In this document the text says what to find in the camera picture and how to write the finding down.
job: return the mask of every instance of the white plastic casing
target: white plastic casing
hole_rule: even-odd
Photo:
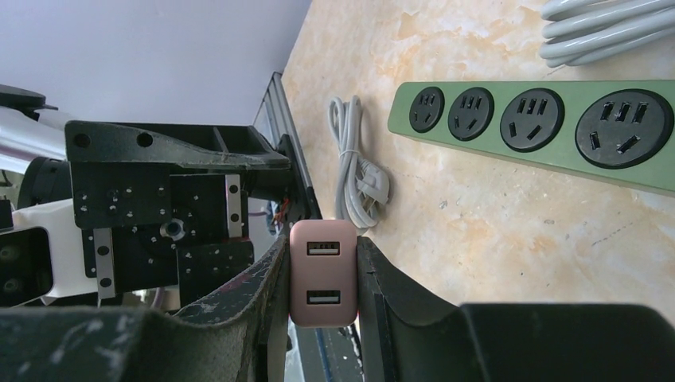
[[[75,225],[72,199],[20,209],[12,218],[15,228],[47,230],[54,286],[45,296],[60,298],[98,290],[96,279],[84,273],[82,231]]]

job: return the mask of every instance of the marble tabletop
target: marble tabletop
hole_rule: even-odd
[[[324,217],[333,96],[361,97],[361,150],[391,201],[367,235],[447,301],[629,302],[675,324],[675,198],[414,142],[387,130],[405,81],[675,79],[675,37],[548,68],[532,0],[314,0],[283,85]]]

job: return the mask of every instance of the screw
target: screw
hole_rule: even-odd
[[[117,201],[117,197],[119,196],[119,191],[116,189],[109,189],[106,193],[107,197],[112,199],[112,201]]]

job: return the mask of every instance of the rose gold usb charger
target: rose gold usb charger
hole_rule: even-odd
[[[291,229],[291,319],[348,326],[357,316],[357,232],[347,220],[301,220]]]

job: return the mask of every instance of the white power cable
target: white power cable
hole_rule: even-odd
[[[385,205],[389,195],[387,174],[358,151],[362,115],[357,96],[349,103],[335,97],[328,106],[328,127],[337,143],[340,160],[335,216],[351,220],[359,235],[377,224],[377,204]]]
[[[551,68],[602,60],[675,34],[675,0],[550,0],[539,50]]]

